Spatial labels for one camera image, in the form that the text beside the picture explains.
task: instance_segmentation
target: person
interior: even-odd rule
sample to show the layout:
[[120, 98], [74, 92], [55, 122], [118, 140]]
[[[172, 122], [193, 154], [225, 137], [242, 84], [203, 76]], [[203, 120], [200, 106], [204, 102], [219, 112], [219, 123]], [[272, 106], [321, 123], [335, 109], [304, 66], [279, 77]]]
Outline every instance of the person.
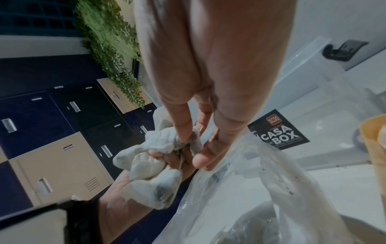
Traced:
[[[134, 0], [141, 56], [179, 139], [188, 141], [192, 134], [192, 98], [201, 134], [214, 116], [216, 127], [203, 150], [192, 158], [183, 149], [184, 179], [197, 168], [215, 168], [262, 107], [285, 55], [295, 7], [296, 0]], [[175, 153], [149, 154], [171, 167], [179, 163]], [[99, 200], [81, 203], [68, 219], [76, 219], [75, 227], [88, 219], [99, 243], [111, 243], [152, 210], [120, 196], [129, 182], [123, 171]], [[79, 216], [87, 208], [96, 213]], [[99, 226], [92, 231], [94, 215]]]

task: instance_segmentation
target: hanging green foliage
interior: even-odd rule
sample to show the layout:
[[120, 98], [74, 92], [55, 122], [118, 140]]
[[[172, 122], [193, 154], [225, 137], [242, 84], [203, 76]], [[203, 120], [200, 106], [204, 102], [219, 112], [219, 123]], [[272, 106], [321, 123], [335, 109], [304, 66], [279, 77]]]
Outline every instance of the hanging green foliage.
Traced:
[[135, 27], [123, 20], [115, 0], [75, 0], [75, 6], [74, 26], [84, 36], [84, 47], [129, 100], [143, 108], [141, 84], [124, 64], [129, 58], [141, 62]]

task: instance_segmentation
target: sticker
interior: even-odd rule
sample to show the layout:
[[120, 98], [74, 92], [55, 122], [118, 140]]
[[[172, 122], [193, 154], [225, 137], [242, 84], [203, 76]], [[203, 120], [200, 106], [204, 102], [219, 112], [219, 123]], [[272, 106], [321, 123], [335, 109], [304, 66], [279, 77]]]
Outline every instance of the sticker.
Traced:
[[250, 123], [248, 128], [262, 141], [280, 150], [310, 142], [276, 109]]

